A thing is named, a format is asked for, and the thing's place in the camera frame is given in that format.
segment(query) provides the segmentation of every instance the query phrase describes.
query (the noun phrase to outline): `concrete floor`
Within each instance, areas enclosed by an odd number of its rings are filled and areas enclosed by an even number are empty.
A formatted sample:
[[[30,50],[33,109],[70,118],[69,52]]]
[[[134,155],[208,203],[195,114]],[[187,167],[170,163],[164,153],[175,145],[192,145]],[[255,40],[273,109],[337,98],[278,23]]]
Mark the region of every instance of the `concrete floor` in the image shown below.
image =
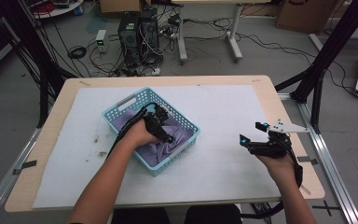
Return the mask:
[[[76,45],[87,46],[95,37],[98,29],[107,29],[108,34],[117,33],[119,19],[105,18],[98,15],[98,8],[85,7],[85,15],[77,17],[65,14],[54,18],[62,38],[68,48]],[[42,21],[48,31],[48,36],[58,52],[66,58],[65,49],[57,36],[57,31],[51,20]],[[317,49],[313,46],[307,34],[276,29],[274,18],[247,17],[242,18],[239,24],[239,33],[257,35],[264,43],[279,43],[283,47],[301,49],[309,54],[316,55]],[[186,34],[192,36],[219,36],[221,32],[198,24],[187,24]],[[168,42],[161,40],[161,46]],[[183,66],[179,64],[179,56],[165,52],[164,63],[160,66],[161,76],[209,76],[209,75],[268,75],[274,84],[297,75],[308,68],[309,64],[301,55],[288,54],[281,49],[265,49],[258,46],[249,38],[238,42],[243,59],[238,63],[232,60],[232,54],[222,39],[186,41],[187,54],[190,58]],[[109,52],[102,55],[98,63],[111,63],[117,60],[119,43],[111,42]],[[95,68],[90,60],[81,60],[92,73]],[[351,40],[340,52],[336,61],[346,72],[345,85],[354,86],[358,77],[358,40]],[[82,74],[87,75],[85,68],[76,63]],[[353,199],[358,211],[358,99],[349,95],[342,88],[336,87],[340,83],[343,72],[333,64],[330,67],[332,78],[326,74],[322,98],[320,129],[345,186]],[[282,92],[291,92],[296,86],[291,86]],[[6,174],[12,162],[28,141],[39,118],[39,92],[28,72],[12,51],[0,62],[0,181]],[[302,121],[296,104],[284,102],[287,112],[293,122]],[[310,157],[317,158],[311,141],[307,136],[301,137],[303,145]],[[308,201],[310,207],[324,206],[324,201],[331,207],[339,207],[339,203],[331,190],[330,184],[321,165],[315,165],[326,195],[321,200]],[[249,204],[242,204],[243,212],[252,212]],[[168,207],[167,211],[172,224],[183,223],[186,207]],[[312,208],[312,213],[320,223],[345,223],[341,210]],[[7,213],[0,209],[0,223],[60,223],[64,222],[69,211],[48,211],[33,213]],[[244,220],[244,223],[264,223],[263,220]],[[272,223],[284,223],[284,215],[280,213],[272,218]]]

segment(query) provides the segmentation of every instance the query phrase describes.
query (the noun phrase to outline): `cardboard box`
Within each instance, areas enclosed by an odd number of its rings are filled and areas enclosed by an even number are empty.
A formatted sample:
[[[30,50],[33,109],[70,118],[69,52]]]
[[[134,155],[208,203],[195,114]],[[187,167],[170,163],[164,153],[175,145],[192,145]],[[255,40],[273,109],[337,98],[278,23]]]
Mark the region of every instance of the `cardboard box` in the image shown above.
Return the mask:
[[[340,0],[284,0],[276,27],[302,33],[320,33]]]
[[[101,0],[101,12],[142,11],[143,0]]]

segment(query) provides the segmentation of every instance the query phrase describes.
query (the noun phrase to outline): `person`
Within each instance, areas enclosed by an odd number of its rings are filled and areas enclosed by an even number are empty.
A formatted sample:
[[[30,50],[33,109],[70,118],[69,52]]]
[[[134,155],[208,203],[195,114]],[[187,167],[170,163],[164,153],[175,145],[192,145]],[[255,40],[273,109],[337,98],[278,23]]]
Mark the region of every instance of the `person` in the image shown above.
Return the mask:
[[[114,211],[114,205],[118,191],[120,189],[121,182],[123,180],[126,167],[129,163],[133,150],[139,146],[157,141],[158,139],[146,130],[145,122],[143,119],[135,123],[128,130],[125,136],[117,143],[111,155],[107,158],[99,171],[85,187],[82,194],[78,198],[71,212],[71,215],[67,220],[67,223],[106,224],[110,215],[112,214],[112,211]],[[293,169],[294,164],[290,157],[286,155],[285,157],[279,159],[272,159],[263,156],[257,156],[257,158],[265,164],[270,176],[278,186],[278,189],[282,195],[286,222],[296,224],[316,223],[306,201],[302,197],[301,192],[297,187]],[[209,210],[209,214],[217,214],[217,210],[223,211],[223,216],[227,216],[228,219],[237,219],[233,220],[232,222],[231,220],[230,222],[227,220],[220,223],[241,223],[241,214],[239,210],[237,209],[237,211],[234,211],[232,206],[226,204],[220,206],[190,207],[189,211],[187,211],[186,223],[202,223],[197,222],[197,218],[202,217],[198,216],[197,214],[203,213],[205,210]],[[150,209],[151,210],[143,210],[146,211],[145,213],[137,212],[136,214],[140,216],[161,214],[159,212],[154,212],[155,210],[160,210],[163,208]],[[132,209],[120,209],[120,211],[128,212],[131,210]],[[117,214],[116,211],[114,214],[115,215],[112,223],[115,223],[115,216]],[[156,216],[155,218],[163,219],[163,222],[161,223],[169,223],[167,216]]]

